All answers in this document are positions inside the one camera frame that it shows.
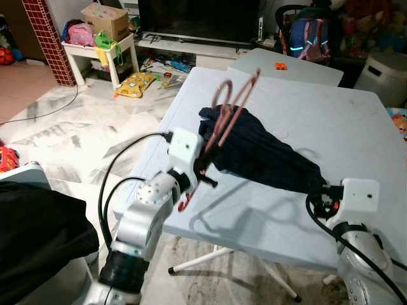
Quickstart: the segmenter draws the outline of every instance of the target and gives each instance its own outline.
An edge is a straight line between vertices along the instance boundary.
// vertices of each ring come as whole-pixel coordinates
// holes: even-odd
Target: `red ball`
[[[0,46],[0,65],[11,65],[13,62],[15,58],[10,49]]]

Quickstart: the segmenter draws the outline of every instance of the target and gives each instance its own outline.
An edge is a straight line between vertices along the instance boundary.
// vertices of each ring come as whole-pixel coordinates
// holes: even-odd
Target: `tv stand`
[[[237,55],[236,48],[215,45],[215,42],[213,42],[214,44],[209,44],[210,42],[187,43],[161,38],[161,40],[154,42],[147,39],[142,39],[135,41],[134,43],[136,47],[140,46],[143,48],[154,48],[196,54],[197,67],[217,70],[227,70],[228,66],[239,57]],[[249,51],[249,46],[242,45],[240,50]]]

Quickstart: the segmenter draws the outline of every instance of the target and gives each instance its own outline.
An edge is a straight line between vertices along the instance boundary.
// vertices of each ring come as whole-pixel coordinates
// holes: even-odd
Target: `white table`
[[[121,51],[124,52],[125,50],[130,48],[130,54],[132,57],[132,65],[133,71],[139,72],[139,64],[137,63],[137,56],[135,54],[135,47],[134,47],[134,40],[133,34],[128,35],[125,39],[119,42]],[[74,73],[74,77],[78,86],[83,86],[85,84],[85,80],[82,77],[81,71],[76,64],[74,55],[82,56],[82,57],[89,57],[89,58],[98,58],[95,49],[91,46],[77,46],[75,44],[69,43],[62,43],[64,46],[66,55],[68,57],[68,61],[71,65],[72,71]],[[114,65],[113,60],[117,57],[116,54],[116,47],[112,47],[109,50],[106,50],[107,61],[109,62],[109,70],[110,70],[110,77],[112,79],[112,86],[113,89],[119,85],[119,77],[116,72],[116,67]]]
[[[209,106],[226,78],[233,80],[236,94],[247,75],[194,68],[159,130],[180,126],[197,132],[199,110]],[[345,177],[379,181],[376,226],[389,254],[406,263],[405,143],[374,93],[261,78],[247,109],[268,131],[286,134],[281,140],[320,165],[330,183],[337,185]],[[131,175],[150,178],[166,168],[167,148],[163,140],[151,139]],[[310,219],[304,194],[222,174],[213,165],[208,176],[219,182],[217,188],[201,184],[183,213],[174,209],[165,232],[336,273],[334,241]],[[129,182],[114,197],[116,218],[132,203],[136,185]]]
[[[286,64],[287,70],[276,70],[276,62]],[[338,86],[343,76],[342,71],[259,48],[236,59],[229,65],[228,71],[252,74],[257,67],[261,67],[261,75],[268,78],[288,79],[319,85]]]

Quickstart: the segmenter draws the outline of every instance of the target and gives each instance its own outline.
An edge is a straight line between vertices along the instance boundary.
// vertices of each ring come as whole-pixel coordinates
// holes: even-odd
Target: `yellow pillow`
[[[143,72],[130,75],[116,87],[115,92],[126,97],[142,97],[142,93],[154,81],[155,76]]]

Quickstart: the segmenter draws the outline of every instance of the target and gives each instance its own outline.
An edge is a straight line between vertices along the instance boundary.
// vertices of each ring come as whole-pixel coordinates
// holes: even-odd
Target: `green bag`
[[[96,46],[105,50],[109,50],[113,44],[116,44],[117,62],[119,65],[123,65],[123,57],[121,55],[119,43],[117,41],[110,40],[103,30],[95,36],[95,43]]]

